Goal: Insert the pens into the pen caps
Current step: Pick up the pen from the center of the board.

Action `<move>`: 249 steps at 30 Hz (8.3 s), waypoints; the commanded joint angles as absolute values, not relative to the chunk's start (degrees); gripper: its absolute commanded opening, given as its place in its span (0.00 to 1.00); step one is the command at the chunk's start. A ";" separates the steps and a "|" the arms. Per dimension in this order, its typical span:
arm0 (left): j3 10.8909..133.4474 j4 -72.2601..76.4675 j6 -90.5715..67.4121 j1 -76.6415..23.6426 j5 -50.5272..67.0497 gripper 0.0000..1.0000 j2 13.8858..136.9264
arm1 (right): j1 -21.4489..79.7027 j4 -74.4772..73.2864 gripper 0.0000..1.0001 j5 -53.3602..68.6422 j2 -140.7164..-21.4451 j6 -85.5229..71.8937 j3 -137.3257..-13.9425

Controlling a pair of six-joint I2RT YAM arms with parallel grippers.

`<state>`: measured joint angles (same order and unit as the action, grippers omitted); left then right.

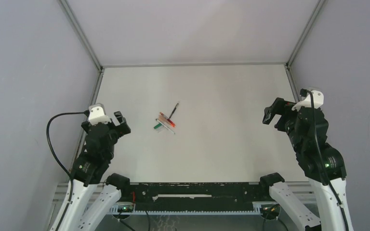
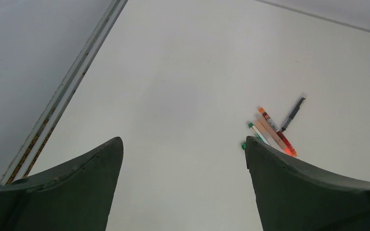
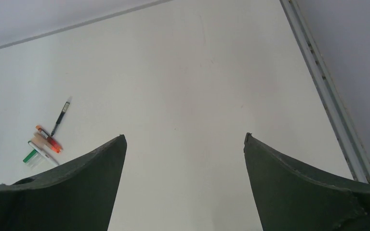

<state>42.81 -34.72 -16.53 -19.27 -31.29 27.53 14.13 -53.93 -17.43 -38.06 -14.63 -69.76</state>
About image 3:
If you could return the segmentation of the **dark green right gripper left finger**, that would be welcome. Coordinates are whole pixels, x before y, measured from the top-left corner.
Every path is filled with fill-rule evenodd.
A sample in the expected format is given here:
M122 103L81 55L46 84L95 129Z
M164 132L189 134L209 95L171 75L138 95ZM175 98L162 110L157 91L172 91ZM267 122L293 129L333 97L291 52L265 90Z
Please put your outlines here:
M53 169L0 184L0 231L106 231L126 151L119 135Z

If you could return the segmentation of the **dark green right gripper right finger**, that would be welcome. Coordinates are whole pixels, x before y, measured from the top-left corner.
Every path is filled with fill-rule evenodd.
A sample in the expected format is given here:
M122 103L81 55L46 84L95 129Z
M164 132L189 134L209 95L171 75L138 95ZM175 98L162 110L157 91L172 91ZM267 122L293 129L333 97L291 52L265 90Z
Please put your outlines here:
M244 156L265 231L370 231L370 184L289 157L250 133Z

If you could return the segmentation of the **red pen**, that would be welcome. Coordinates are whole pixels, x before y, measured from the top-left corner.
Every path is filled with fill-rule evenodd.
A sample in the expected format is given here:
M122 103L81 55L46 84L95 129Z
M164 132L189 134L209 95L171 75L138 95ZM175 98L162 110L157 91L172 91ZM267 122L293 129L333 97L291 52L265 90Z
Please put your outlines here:
M56 150L57 153L62 151L61 145L55 139L53 139L51 136L47 137L47 141L52 145L53 150Z

